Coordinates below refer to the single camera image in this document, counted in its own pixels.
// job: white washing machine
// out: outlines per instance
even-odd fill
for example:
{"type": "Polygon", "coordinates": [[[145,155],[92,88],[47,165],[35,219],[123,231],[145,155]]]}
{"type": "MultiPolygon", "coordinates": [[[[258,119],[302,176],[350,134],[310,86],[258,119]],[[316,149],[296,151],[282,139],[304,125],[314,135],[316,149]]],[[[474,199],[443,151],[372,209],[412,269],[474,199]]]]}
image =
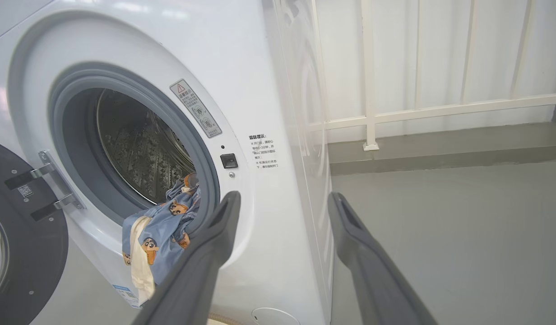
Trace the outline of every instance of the white washing machine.
{"type": "Polygon", "coordinates": [[[224,194],[242,197],[211,312],[329,323],[314,13],[310,0],[0,0],[1,317],[28,323],[45,305],[66,228],[136,306],[121,224],[195,170],[190,238],[224,194]]]}

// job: open round door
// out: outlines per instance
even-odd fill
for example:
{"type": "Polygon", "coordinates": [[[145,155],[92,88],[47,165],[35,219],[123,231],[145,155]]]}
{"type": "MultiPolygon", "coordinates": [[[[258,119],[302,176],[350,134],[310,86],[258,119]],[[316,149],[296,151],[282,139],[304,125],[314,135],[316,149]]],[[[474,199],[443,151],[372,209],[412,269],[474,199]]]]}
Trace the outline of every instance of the open round door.
{"type": "Polygon", "coordinates": [[[33,169],[0,145],[0,324],[31,323],[65,267],[65,216],[33,169]]]}

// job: blue cartoon print clothing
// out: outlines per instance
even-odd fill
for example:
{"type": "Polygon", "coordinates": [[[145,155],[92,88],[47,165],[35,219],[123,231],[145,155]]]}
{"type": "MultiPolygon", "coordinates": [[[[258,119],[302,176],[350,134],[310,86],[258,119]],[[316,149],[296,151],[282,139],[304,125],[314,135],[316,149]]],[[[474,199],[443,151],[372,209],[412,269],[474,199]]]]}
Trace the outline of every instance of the blue cartoon print clothing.
{"type": "Polygon", "coordinates": [[[190,243],[185,228],[197,215],[201,191],[195,173],[166,192],[167,202],[133,214],[124,220],[121,248],[125,263],[130,265],[130,234],[132,225],[142,216],[151,218],[142,230],[138,242],[148,257],[154,282],[160,285],[173,264],[190,243]]]}

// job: metal hinge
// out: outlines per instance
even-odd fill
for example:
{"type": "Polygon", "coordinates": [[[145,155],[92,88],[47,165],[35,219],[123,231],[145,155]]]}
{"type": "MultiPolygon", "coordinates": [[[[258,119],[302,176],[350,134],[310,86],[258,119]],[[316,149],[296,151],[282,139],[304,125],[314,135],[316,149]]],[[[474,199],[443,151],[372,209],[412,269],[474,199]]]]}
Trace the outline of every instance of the metal hinge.
{"type": "Polygon", "coordinates": [[[16,177],[12,177],[5,181],[5,185],[9,187],[10,190],[13,190],[26,185],[34,179],[38,179],[40,177],[43,177],[44,175],[49,174],[53,182],[57,185],[57,187],[59,187],[63,198],[41,208],[35,213],[51,214],[53,211],[63,209],[69,204],[73,204],[78,209],[84,209],[85,206],[82,204],[75,192],[71,189],[69,183],[63,177],[63,175],[59,172],[55,161],[53,161],[53,158],[51,158],[51,155],[49,154],[49,150],[43,150],[39,152],[39,158],[41,159],[43,166],[33,169],[32,171],[22,173],[20,175],[16,175],[16,177]]]}

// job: qr code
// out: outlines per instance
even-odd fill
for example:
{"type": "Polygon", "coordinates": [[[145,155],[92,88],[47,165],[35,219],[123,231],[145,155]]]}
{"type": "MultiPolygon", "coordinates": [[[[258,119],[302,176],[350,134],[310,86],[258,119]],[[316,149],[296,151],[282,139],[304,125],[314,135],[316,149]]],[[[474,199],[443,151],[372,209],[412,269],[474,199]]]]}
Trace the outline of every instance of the qr code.
{"type": "Polygon", "coordinates": [[[23,185],[22,187],[18,188],[18,191],[23,195],[23,197],[28,197],[33,194],[33,191],[27,185],[23,185]]]}

